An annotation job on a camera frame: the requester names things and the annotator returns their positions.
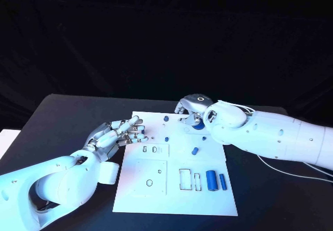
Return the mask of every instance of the black tabletop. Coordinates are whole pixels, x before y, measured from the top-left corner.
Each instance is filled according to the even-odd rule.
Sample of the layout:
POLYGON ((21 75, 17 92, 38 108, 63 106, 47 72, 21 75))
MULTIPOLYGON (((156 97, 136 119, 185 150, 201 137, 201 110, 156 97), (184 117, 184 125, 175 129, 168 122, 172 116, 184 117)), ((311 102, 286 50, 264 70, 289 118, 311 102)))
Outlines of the black tabletop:
MULTIPOLYGON (((177 104, 152 100, 48 96, 0 160, 0 175, 71 155, 83 148, 89 134, 103 122, 129 119, 133 111, 174 113, 177 104)), ((254 108, 286 114, 279 107, 254 108)), ((239 217, 115 213, 117 182, 116 185, 99 184, 90 201, 45 230, 333 230, 332 184, 289 176, 275 171, 254 154, 233 145, 224 148, 239 217)), ((122 164, 123 157, 125 148, 112 161, 122 164)), ((326 178, 303 163, 266 161, 283 171, 326 178)))

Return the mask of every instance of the black curtain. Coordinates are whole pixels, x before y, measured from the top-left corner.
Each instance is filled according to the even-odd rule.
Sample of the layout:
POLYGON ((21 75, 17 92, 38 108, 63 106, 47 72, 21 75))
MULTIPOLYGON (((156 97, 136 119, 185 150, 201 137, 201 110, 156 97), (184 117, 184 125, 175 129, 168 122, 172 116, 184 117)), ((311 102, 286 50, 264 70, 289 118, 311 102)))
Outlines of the black curtain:
POLYGON ((53 93, 178 101, 197 92, 333 126, 329 6, 14 0, 0 15, 0 128, 24 127, 53 93))

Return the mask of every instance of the oval hole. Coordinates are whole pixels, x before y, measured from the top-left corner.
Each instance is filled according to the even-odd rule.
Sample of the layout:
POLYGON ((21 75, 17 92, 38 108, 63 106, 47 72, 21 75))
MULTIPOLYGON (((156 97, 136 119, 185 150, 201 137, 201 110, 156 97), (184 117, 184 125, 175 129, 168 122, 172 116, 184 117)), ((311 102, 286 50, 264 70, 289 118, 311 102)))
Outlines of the oval hole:
POLYGON ((8 201, 8 200, 9 200, 9 195, 8 195, 8 193, 6 193, 6 191, 5 191, 5 190, 2 191, 2 197, 4 197, 5 201, 8 201))
POLYGON ((153 185, 153 180, 148 180, 148 186, 151 187, 153 185))

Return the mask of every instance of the white robotic arm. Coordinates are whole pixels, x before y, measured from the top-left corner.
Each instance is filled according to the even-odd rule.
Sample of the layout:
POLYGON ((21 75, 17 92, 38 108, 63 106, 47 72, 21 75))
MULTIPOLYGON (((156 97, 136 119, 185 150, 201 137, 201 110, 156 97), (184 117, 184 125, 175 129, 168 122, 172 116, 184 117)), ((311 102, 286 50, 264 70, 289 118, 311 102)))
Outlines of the white robotic arm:
POLYGON ((0 176, 0 229, 38 231, 91 198, 97 183, 115 184, 119 164, 106 162, 119 147, 149 138, 136 131, 143 120, 104 123, 90 134, 83 150, 0 176), (37 208, 29 190, 50 204, 37 208))
POLYGON ((185 109, 191 116, 181 122, 194 128, 204 123, 221 144, 233 144, 264 157, 302 161, 333 170, 333 128, 224 101, 214 103, 201 94, 181 100, 175 112, 182 114, 185 109))

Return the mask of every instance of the blue object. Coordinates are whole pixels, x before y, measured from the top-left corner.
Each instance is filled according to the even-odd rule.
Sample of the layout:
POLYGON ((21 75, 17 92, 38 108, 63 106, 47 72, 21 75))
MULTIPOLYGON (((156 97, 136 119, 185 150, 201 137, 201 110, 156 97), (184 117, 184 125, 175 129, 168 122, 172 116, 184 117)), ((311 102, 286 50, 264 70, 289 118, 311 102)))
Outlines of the blue object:
POLYGON ((208 184, 208 190, 210 191, 220 190, 218 181, 217 181, 217 174, 215 174, 214 170, 207 171, 207 184, 208 184))
POLYGON ((223 185, 223 189, 227 190, 224 174, 221 174, 221 185, 223 185))
POLYGON ((205 128, 204 120, 201 119, 200 125, 194 126, 197 130, 202 130, 205 128))
POLYGON ((192 151, 192 154, 197 155, 198 151, 200 151, 200 148, 195 147, 195 149, 194 149, 194 151, 192 151))

